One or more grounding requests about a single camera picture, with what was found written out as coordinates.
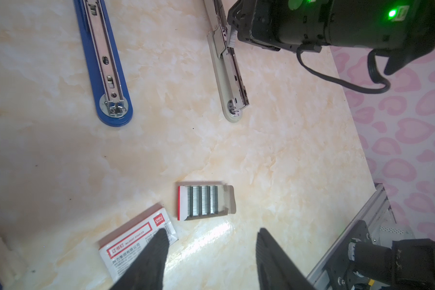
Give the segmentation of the staple tray with staples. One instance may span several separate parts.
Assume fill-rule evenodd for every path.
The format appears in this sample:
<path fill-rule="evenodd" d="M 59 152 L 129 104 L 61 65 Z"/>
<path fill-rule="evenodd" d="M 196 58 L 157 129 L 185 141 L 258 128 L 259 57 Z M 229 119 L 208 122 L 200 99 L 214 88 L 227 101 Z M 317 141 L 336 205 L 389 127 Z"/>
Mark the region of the staple tray with staples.
<path fill-rule="evenodd" d="M 187 181 L 177 185 L 177 219 L 192 221 L 237 212 L 234 187 L 218 181 Z"/>

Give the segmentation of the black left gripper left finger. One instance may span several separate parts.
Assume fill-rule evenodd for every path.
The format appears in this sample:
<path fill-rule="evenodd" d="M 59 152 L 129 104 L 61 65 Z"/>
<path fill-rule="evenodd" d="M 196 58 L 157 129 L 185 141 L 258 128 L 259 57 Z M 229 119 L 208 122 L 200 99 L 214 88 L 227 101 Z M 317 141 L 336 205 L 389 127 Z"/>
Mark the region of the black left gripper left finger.
<path fill-rule="evenodd" d="M 111 290 L 161 290 L 169 251 L 167 231 L 158 230 Z"/>

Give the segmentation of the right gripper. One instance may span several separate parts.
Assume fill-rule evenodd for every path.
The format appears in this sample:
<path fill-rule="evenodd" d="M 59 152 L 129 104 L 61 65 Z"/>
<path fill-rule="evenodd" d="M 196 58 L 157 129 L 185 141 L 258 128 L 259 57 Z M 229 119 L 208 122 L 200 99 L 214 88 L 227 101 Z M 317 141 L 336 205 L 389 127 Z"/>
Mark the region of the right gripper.
<path fill-rule="evenodd" d="M 435 31 L 435 1 L 238 1 L 227 22 L 269 50 L 300 45 L 394 50 Z"/>

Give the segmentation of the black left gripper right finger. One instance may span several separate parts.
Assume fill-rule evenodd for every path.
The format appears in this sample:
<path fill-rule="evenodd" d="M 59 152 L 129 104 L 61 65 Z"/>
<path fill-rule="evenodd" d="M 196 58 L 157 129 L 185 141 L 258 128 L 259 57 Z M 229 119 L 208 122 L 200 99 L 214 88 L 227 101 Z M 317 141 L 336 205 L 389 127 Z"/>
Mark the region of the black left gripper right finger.
<path fill-rule="evenodd" d="M 257 234 L 256 264 L 261 290 L 314 290 L 266 228 Z"/>

